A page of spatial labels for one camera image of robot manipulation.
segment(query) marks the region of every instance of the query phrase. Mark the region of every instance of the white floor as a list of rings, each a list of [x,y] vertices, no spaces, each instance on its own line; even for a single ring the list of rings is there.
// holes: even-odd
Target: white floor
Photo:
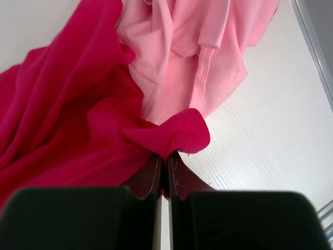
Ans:
[[[78,2],[0,1],[0,71],[47,45]],[[183,159],[216,189],[293,190],[320,209],[333,199],[333,113],[288,0],[244,62],[248,77],[207,118],[210,145]]]

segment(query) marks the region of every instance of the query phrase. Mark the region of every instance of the pink garment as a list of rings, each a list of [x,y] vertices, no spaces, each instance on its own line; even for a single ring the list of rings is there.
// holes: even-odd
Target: pink garment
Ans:
[[[245,78],[279,0],[126,0],[117,28],[136,54],[130,74],[144,93],[142,117],[161,124],[191,107],[206,117]]]
[[[25,186],[118,185],[155,152],[209,143],[200,113],[161,126],[140,118],[134,53],[114,25],[120,0],[82,0],[48,47],[0,74],[0,208]]]

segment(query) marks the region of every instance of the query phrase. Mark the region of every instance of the red fabric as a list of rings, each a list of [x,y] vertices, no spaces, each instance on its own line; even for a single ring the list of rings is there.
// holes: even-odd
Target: red fabric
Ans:
[[[195,153],[204,120],[185,110],[161,126],[140,119],[133,52],[114,25],[120,0],[82,0],[50,46],[0,74],[0,208],[24,186],[118,185],[151,152]]]

